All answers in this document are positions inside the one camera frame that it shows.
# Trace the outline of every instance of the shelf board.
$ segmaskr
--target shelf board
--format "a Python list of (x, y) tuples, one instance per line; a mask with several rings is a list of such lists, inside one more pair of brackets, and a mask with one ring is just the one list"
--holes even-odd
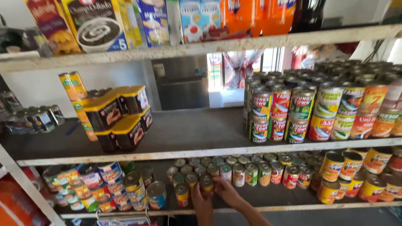
[(125, 62), (132, 60), (161, 59), (183, 57), (224, 51), (244, 51), (247, 49), (265, 49), (294, 45), (314, 45), (330, 43), (347, 43), (360, 40), (378, 40), (398, 38), (402, 36), (402, 24), (382, 25), (360, 28), (315, 31), (269, 37), (235, 39), (194, 43), (172, 47), (148, 48), (141, 50), (114, 51), (106, 53), (91, 53), (68, 55), (52, 58), (13, 60), (0, 62), (0, 72), (19, 72), (28, 70), (44, 70), (71, 66), (86, 66)]
[[(186, 215), (195, 214), (192, 205), (186, 208), (181, 208), (177, 204), (176, 196), (173, 192), (173, 185), (169, 183), (166, 176), (167, 168), (173, 164), (172, 160), (153, 160), (143, 161), (139, 163), (138, 167), (142, 165), (150, 165), (153, 167), (156, 180), (162, 181), (165, 184), (167, 191), (167, 205), (161, 210), (148, 211), (149, 216), (166, 216), (166, 215)], [(366, 208), (366, 207), (382, 207), (382, 206), (399, 206), (402, 201), (394, 202), (376, 202), (367, 203), (361, 202), (357, 198), (343, 198), (342, 200), (335, 201), (334, 204), (324, 205), (320, 204), (315, 196), (315, 192), (311, 189), (302, 190), (295, 188), (293, 190), (285, 188), (282, 184), (270, 184), (267, 187), (256, 185), (251, 187), (244, 185), (237, 188), (236, 191), (247, 202), (254, 206), (260, 212), (268, 211), (289, 211), (289, 210), (324, 210), (324, 209), (344, 209), (344, 208)], [(230, 208), (221, 197), (215, 195), (213, 198), (214, 213), (230, 213), (236, 210)], [(61, 218), (95, 218), (95, 213), (88, 213), (86, 210), (72, 211), (69, 207), (56, 208), (56, 212), (60, 214)], [(112, 213), (99, 213), (99, 216), (129, 216), (129, 215), (144, 215), (144, 211), (136, 212), (112, 212)]]
[(247, 138), (242, 116), (243, 107), (153, 112), (153, 124), (138, 148), (114, 154), (89, 141), (81, 126), (66, 136), (77, 119), (68, 119), (47, 134), (12, 135), (2, 137), (0, 143), (20, 166), (402, 145), (401, 138), (254, 145)]

